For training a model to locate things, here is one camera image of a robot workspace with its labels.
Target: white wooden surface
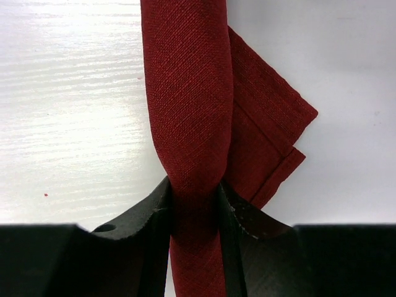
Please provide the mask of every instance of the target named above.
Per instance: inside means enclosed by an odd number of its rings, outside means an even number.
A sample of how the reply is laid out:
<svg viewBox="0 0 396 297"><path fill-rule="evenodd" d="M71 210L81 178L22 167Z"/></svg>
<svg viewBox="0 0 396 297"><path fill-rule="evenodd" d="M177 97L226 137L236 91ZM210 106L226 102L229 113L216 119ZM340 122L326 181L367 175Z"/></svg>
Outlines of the white wooden surface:
<svg viewBox="0 0 396 297"><path fill-rule="evenodd" d="M230 25L321 113L270 215L396 222L395 15L393 0L229 0ZM92 230L155 187L143 71L138 0L0 0L0 223Z"/></svg>

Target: folded cloth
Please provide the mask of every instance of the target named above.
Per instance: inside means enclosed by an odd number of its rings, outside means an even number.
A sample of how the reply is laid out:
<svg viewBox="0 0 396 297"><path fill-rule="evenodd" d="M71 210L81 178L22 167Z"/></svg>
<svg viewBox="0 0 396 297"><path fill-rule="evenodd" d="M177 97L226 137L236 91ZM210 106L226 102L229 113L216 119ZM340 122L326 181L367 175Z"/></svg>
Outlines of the folded cloth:
<svg viewBox="0 0 396 297"><path fill-rule="evenodd" d="M263 207L317 111L228 27L225 0L141 0L152 137L173 191L177 296L225 296L214 192Z"/></svg>

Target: red cloth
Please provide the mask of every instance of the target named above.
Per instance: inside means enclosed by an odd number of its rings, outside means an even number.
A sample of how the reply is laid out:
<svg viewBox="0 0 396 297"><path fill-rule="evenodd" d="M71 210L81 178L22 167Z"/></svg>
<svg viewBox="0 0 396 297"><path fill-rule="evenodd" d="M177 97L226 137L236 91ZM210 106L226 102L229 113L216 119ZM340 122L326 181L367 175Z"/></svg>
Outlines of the red cloth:
<svg viewBox="0 0 396 297"><path fill-rule="evenodd" d="M258 207L303 161L317 112L227 25L225 0L141 0L148 111L173 189L178 296L225 296L213 192Z"/></svg>

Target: white table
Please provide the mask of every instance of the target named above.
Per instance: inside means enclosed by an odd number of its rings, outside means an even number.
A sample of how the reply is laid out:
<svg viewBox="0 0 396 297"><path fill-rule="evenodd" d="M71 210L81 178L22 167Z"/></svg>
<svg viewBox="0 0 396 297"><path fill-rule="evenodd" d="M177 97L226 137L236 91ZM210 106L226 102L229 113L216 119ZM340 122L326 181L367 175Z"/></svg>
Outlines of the white table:
<svg viewBox="0 0 396 297"><path fill-rule="evenodd" d="M320 112L268 214L396 222L395 16L393 0L229 0L230 25ZM159 183L143 71L138 0L0 1L0 223L92 230Z"/></svg>

